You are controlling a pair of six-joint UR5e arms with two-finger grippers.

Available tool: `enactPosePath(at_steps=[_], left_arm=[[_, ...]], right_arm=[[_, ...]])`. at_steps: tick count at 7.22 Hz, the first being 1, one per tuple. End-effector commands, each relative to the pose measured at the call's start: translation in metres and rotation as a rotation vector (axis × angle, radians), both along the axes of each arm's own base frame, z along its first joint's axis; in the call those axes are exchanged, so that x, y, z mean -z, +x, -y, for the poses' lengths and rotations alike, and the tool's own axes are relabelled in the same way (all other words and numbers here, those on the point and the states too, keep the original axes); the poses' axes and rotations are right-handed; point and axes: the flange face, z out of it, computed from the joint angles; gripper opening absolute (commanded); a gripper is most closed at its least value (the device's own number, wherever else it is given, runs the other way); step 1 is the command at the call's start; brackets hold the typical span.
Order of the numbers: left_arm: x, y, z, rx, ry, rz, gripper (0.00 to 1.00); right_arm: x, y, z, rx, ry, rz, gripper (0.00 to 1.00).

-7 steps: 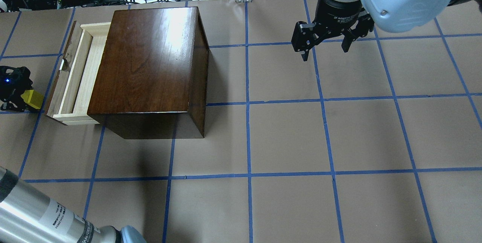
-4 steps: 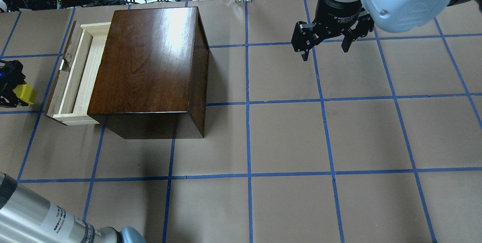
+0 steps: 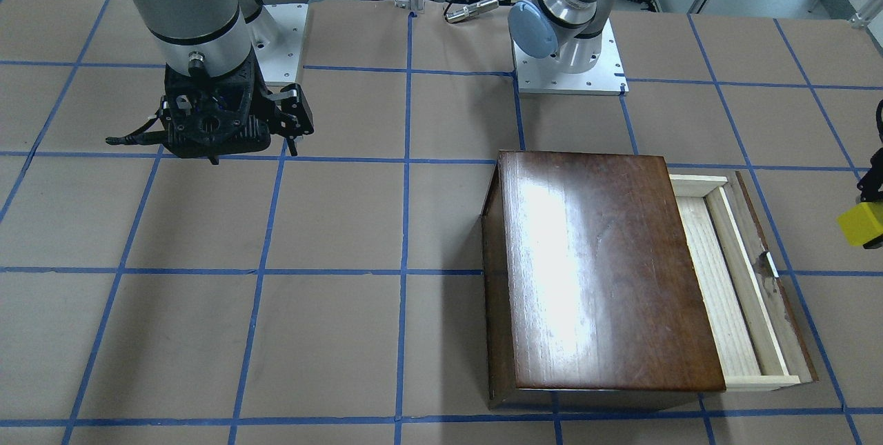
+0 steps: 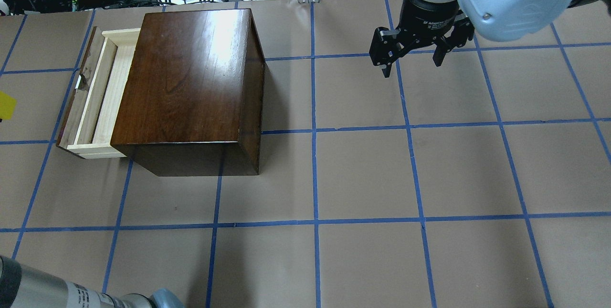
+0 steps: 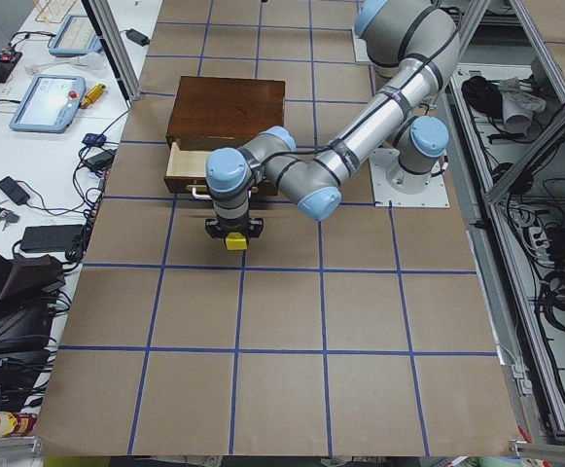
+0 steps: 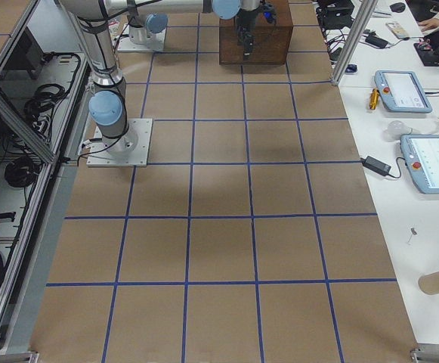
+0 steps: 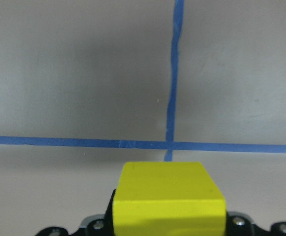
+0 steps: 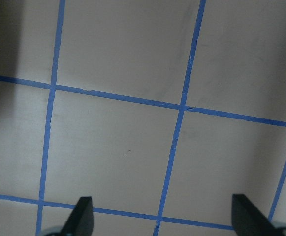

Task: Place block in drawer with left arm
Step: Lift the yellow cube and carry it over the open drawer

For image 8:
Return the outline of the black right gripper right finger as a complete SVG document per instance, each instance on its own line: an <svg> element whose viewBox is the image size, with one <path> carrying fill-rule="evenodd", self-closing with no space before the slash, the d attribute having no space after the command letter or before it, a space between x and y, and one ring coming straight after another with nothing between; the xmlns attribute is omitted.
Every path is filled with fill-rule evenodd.
<svg viewBox="0 0 286 236"><path fill-rule="evenodd" d="M281 235L244 194L233 194L231 203L231 224L238 236Z"/></svg>

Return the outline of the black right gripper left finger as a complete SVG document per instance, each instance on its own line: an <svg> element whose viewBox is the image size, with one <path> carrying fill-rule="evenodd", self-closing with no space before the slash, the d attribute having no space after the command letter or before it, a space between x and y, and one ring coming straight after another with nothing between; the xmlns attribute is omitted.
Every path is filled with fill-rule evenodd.
<svg viewBox="0 0 286 236"><path fill-rule="evenodd" d="M62 227L60 236L91 236L94 230L94 213L91 196L80 197Z"/></svg>

